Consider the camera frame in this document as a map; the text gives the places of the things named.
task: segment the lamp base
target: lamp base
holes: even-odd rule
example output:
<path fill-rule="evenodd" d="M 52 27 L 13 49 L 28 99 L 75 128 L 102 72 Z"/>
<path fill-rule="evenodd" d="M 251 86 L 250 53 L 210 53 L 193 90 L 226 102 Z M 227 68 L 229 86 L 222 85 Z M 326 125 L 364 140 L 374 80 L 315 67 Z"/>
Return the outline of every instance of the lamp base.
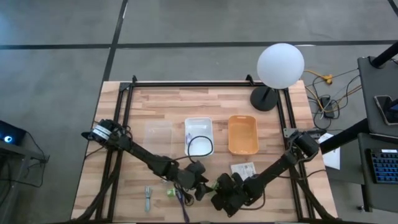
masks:
<path fill-rule="evenodd" d="M 259 111 L 270 111 L 272 110 L 276 103 L 278 102 L 278 97 L 273 89 L 269 89 L 268 86 L 260 86 L 253 90 L 250 96 L 250 102 L 253 107 Z"/>

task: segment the white lamp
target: white lamp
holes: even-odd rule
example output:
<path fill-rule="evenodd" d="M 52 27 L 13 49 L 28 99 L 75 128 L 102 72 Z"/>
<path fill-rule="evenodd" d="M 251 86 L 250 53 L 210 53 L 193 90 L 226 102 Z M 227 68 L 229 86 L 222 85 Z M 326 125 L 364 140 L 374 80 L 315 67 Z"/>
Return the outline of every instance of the white lamp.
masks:
<path fill-rule="evenodd" d="M 266 48 L 257 63 L 257 74 L 266 86 L 253 90 L 251 104 L 260 111 L 273 109 L 278 100 L 273 88 L 284 89 L 293 85 L 303 71 L 303 55 L 293 45 L 274 44 Z"/>

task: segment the blue keyboard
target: blue keyboard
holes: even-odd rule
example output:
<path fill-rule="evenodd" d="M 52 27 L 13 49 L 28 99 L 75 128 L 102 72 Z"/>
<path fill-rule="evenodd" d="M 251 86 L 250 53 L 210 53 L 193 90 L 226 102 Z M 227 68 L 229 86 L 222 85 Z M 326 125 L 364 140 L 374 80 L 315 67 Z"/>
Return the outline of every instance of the blue keyboard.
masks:
<path fill-rule="evenodd" d="M 377 184 L 398 184 L 398 150 L 368 149 L 373 180 Z"/>

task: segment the cable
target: cable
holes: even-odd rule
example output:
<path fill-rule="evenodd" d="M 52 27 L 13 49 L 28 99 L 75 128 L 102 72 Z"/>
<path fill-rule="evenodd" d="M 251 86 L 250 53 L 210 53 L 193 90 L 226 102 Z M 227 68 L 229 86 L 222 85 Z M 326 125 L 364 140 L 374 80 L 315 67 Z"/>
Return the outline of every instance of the cable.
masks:
<path fill-rule="evenodd" d="M 255 211 L 261 209 L 266 204 L 266 190 L 262 191 L 262 204 L 257 208 L 240 208 L 239 210 Z"/>
<path fill-rule="evenodd" d="M 325 81 L 327 84 L 329 84 L 329 85 L 332 84 L 332 80 L 331 80 L 331 79 L 333 78 L 333 75 L 332 75 L 332 74 L 330 74 L 330 75 L 320 75 L 319 73 L 314 72 L 314 71 L 312 71 L 312 70 L 304 70 L 304 72 L 308 72 L 308 73 L 314 74 L 314 75 L 316 75 L 317 77 L 320 77 L 320 78 L 324 79 L 324 81 Z"/>
<path fill-rule="evenodd" d="M 190 195 L 181 185 L 174 183 L 174 187 L 181 192 L 181 194 L 184 197 L 184 204 L 186 206 L 191 206 L 193 205 L 193 202 L 195 199 L 193 198 L 192 195 Z"/>
<path fill-rule="evenodd" d="M 28 132 L 28 131 L 26 131 L 26 133 L 30 136 L 30 138 L 32 139 L 32 141 L 33 141 L 33 143 L 35 144 L 35 146 L 37 147 L 37 149 L 40 150 L 40 152 L 42 153 L 42 155 L 43 155 L 43 160 L 46 160 L 43 150 L 42 150 L 42 149 L 40 148 L 40 146 L 36 143 L 36 141 L 35 141 L 35 139 L 33 138 L 32 134 L 31 134 L 30 132 Z"/>
<path fill-rule="evenodd" d="M 305 180 L 305 179 L 309 178 L 311 175 L 316 174 L 318 172 L 322 172 L 322 171 L 326 171 L 326 169 L 320 169 L 320 170 L 314 171 L 314 172 L 310 173 L 309 175 L 307 175 L 306 177 L 300 177 L 300 178 L 285 177 L 285 176 L 281 176 L 281 175 L 274 175 L 274 176 L 279 177 L 279 178 L 285 178 L 285 179 Z"/>
<path fill-rule="evenodd" d="M 357 76 L 355 76 L 351 81 L 349 81 L 349 83 L 347 84 L 347 88 L 346 88 L 346 95 L 348 94 L 348 87 L 349 87 L 349 84 L 351 84 L 355 79 L 357 79 L 357 78 L 359 78 L 359 75 L 357 75 Z M 344 87 L 343 88 L 341 88 L 339 91 L 337 91 L 337 93 L 336 94 L 334 94 L 330 99 L 333 99 L 339 92 L 341 92 L 342 90 L 344 90 Z M 327 107 L 329 104 L 331 103 L 331 100 L 325 105 L 325 107 Z M 321 111 L 321 113 L 322 113 L 322 117 L 323 117 L 323 115 L 324 115 L 324 112 L 326 112 L 325 111 L 325 109 L 324 108 L 322 108 L 322 111 Z"/>
<path fill-rule="evenodd" d="M 193 142 L 193 140 L 195 140 L 195 139 L 197 139 L 197 138 L 205 138 L 205 139 L 209 140 L 210 145 L 211 145 L 211 150 L 210 150 L 210 152 L 208 152 L 208 153 L 206 153 L 206 154 L 204 154 L 204 155 L 197 155 L 197 156 L 191 156 L 191 155 L 189 154 L 189 150 L 190 150 L 191 143 Z M 195 163 L 195 161 L 193 161 L 191 157 L 204 157 L 204 156 L 208 156 L 208 155 L 210 155 L 210 154 L 213 152 L 213 150 L 214 150 L 213 142 L 211 141 L 211 139 L 210 139 L 209 137 L 207 137 L 207 136 L 195 136 L 195 137 L 192 138 L 191 141 L 189 141 L 189 143 L 188 143 L 188 149 L 187 149 L 188 158 L 189 158 L 189 160 L 191 160 L 192 163 Z"/>
<path fill-rule="evenodd" d="M 346 74 L 348 74 L 348 73 L 350 73 L 350 72 L 353 72 L 353 71 L 355 71 L 355 70 L 358 70 L 358 68 L 355 68 L 355 69 L 352 69 L 352 70 L 350 70 L 350 71 L 347 71 L 347 72 L 343 72 L 343 73 L 341 73 L 341 74 L 338 74 L 338 75 L 336 75 L 334 78 L 337 78 L 337 77 L 342 76 L 342 75 L 346 75 Z M 313 83 L 313 84 L 309 84 L 309 85 L 306 85 L 306 87 L 308 87 L 308 86 L 310 86 L 310 85 L 315 85 L 315 84 L 318 84 L 318 83 L 321 83 L 321 82 L 324 82 L 324 81 L 319 81 L 319 82 L 316 82 L 316 83 Z"/>
<path fill-rule="evenodd" d="M 342 96 L 340 99 L 338 99 L 338 100 L 330 100 L 330 103 L 331 103 L 332 101 L 335 101 L 335 102 L 337 102 L 337 104 L 338 104 L 338 103 L 340 103 L 340 101 L 341 101 L 344 97 L 345 97 L 345 98 L 347 99 L 347 101 L 348 101 L 348 96 L 350 96 L 350 95 L 356 93 L 358 90 L 362 89 L 362 86 L 361 86 L 361 85 L 358 85 L 358 86 L 354 87 L 352 90 L 348 91 L 349 85 L 350 85 L 355 79 L 357 79 L 358 77 L 359 77 L 359 75 L 356 76 L 356 77 L 354 77 L 354 78 L 345 86 L 345 88 L 346 88 L 346 94 L 345 94 L 345 95 L 343 95 L 343 96 Z M 323 97 L 323 96 L 321 96 L 321 97 L 318 96 L 317 89 L 314 88 L 314 90 L 315 90 L 315 93 L 314 93 L 314 92 L 313 92 L 311 89 L 309 89 L 308 87 L 305 87 L 305 88 L 315 97 L 315 99 L 313 99 L 313 98 L 310 98 L 310 99 L 316 100 L 317 103 L 318 103 L 318 106 L 320 107 L 321 110 L 323 110 L 324 112 L 334 112 L 334 111 L 338 111 L 338 110 L 335 110 L 335 108 L 337 107 L 337 104 L 333 107 L 333 110 L 331 110 L 331 111 L 324 110 L 324 107 L 322 106 L 322 104 L 321 104 L 321 102 L 320 102 L 320 98 Z M 336 96 L 339 92 L 342 91 L 342 89 L 339 90 L 336 94 L 334 94 L 332 97 L 329 97 L 329 98 L 333 98 L 334 96 Z"/>
<path fill-rule="evenodd" d="M 185 210 L 185 206 L 184 206 L 184 202 L 183 202 L 184 196 L 183 196 L 182 192 L 180 192 L 179 190 L 176 190 L 175 194 L 177 196 L 177 200 L 180 202 L 180 205 L 182 207 L 182 215 L 184 216 L 185 223 L 190 223 L 190 219 L 189 219 L 188 213 Z"/>
<path fill-rule="evenodd" d="M 315 113 L 315 115 L 312 118 L 313 125 L 315 125 L 315 127 L 317 127 L 318 129 L 327 130 L 331 126 L 331 119 L 329 119 L 329 124 L 326 127 L 324 127 L 324 128 L 319 127 L 318 124 L 315 122 L 315 118 L 317 117 L 319 111 L 320 110 L 317 110 L 317 112 Z"/>
<path fill-rule="evenodd" d="M 94 154 L 94 153 L 98 152 L 99 150 L 101 150 L 101 149 L 103 149 L 103 148 L 104 148 L 104 146 L 103 146 L 103 147 L 101 147 L 101 148 L 99 148 L 99 149 L 96 149 L 96 150 L 92 151 L 92 152 L 91 152 L 91 153 L 89 153 L 89 154 L 87 154 L 87 155 L 85 156 L 85 160 L 87 159 L 87 157 L 91 156 L 92 154 Z"/>
<path fill-rule="evenodd" d="M 44 181 L 44 170 L 45 170 L 45 165 L 46 165 L 46 163 L 48 163 L 48 160 L 45 158 L 44 151 L 43 151 L 43 150 L 40 148 L 40 146 L 36 143 L 36 141 L 35 141 L 35 139 L 33 138 L 32 134 L 31 134 L 30 132 L 28 132 L 28 131 L 26 131 L 26 133 L 30 136 L 30 138 L 32 139 L 32 141 L 33 141 L 33 143 L 35 144 L 35 146 L 37 147 L 37 149 L 42 153 L 42 155 L 43 155 L 43 161 L 45 161 L 45 162 L 38 162 L 38 163 L 33 164 L 33 165 L 31 165 L 31 166 L 28 167 L 28 171 L 29 171 L 29 168 L 30 168 L 30 167 L 36 166 L 36 165 L 38 165 L 38 164 L 43 164 L 42 178 L 41 178 L 40 184 L 39 184 L 39 185 L 35 185 L 35 184 L 31 184 L 31 183 L 27 183 L 27 182 L 23 182 L 23 181 L 19 181 L 19 180 L 12 180 L 12 179 L 10 179 L 10 178 L 8 178 L 8 179 L 0 179 L 0 181 L 5 181 L 5 180 L 7 180 L 7 181 L 10 181 L 10 182 L 15 182 L 15 183 L 19 183 L 19 184 L 25 184 L 25 185 L 29 185 L 29 186 L 32 186 L 32 187 L 40 188 L 40 187 L 43 185 L 43 181 Z"/>

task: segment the yellow cable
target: yellow cable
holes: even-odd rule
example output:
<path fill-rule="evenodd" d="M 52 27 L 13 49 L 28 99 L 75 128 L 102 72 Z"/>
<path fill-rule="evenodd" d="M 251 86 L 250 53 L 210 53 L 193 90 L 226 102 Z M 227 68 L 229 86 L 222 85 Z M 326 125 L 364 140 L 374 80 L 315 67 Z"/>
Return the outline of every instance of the yellow cable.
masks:
<path fill-rule="evenodd" d="M 333 78 L 333 75 L 332 74 L 330 74 L 330 75 L 320 75 L 319 73 L 317 73 L 317 72 L 314 72 L 314 71 L 312 71 L 312 70 L 304 70 L 304 72 L 308 72 L 308 73 L 311 73 L 311 74 L 314 74 L 314 75 L 316 75 L 316 76 L 318 76 L 318 77 L 320 77 L 320 78 L 323 78 L 324 79 L 324 81 L 327 83 L 327 84 L 329 84 L 329 85 L 331 85 L 333 82 L 332 82 L 332 78 Z"/>

